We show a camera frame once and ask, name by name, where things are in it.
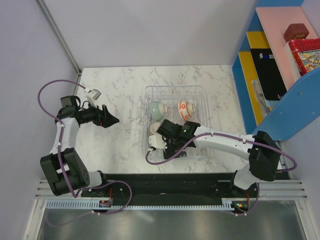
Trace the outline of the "grid patterned bowl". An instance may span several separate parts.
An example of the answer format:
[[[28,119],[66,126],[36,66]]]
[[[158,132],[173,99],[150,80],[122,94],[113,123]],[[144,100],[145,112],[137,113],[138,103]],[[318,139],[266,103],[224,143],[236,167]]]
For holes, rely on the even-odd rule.
[[[157,133],[157,130],[160,125],[161,125],[161,122],[159,121],[152,123],[147,130],[147,136],[149,137],[152,135],[158,135],[159,133]]]

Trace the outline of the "orange patterned bowl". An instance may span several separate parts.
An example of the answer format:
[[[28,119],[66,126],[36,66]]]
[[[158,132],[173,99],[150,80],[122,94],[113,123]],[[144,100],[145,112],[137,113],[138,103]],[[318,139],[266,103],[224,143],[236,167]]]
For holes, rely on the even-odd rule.
[[[181,100],[178,103],[178,112],[180,117],[186,122],[193,117],[194,113],[196,112],[196,107],[189,101]]]

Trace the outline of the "green glass bowl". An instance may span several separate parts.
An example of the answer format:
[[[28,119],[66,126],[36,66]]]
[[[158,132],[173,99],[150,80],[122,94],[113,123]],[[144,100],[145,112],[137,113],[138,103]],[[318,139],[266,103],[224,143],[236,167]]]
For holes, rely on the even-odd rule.
[[[157,100],[150,102],[149,110],[152,118],[157,122],[160,122],[166,116],[168,111],[167,105]]]

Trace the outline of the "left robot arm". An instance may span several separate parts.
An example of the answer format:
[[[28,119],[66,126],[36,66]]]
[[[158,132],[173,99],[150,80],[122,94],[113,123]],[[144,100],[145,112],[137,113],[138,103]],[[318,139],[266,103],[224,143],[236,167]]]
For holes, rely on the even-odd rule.
[[[80,98],[75,95],[62,97],[60,101],[62,108],[55,120],[57,133],[54,145],[49,154],[40,159],[50,189],[55,196],[61,196],[92,188],[95,194],[104,197],[109,193],[110,185],[100,170],[88,171],[76,151],[76,138],[83,124],[93,123],[108,128],[120,120],[104,104],[102,108],[89,104],[88,108],[81,109]]]

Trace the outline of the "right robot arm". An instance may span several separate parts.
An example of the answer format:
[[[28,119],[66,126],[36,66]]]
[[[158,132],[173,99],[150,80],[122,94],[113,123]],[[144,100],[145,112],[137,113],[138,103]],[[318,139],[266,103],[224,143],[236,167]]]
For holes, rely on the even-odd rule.
[[[179,125],[168,119],[162,121],[156,132],[177,152],[185,148],[207,148],[247,160],[248,163],[233,174],[229,184],[229,191],[235,197],[242,196],[259,181],[272,182],[276,178],[281,153],[267,132],[237,135],[214,131],[197,122],[186,121]]]

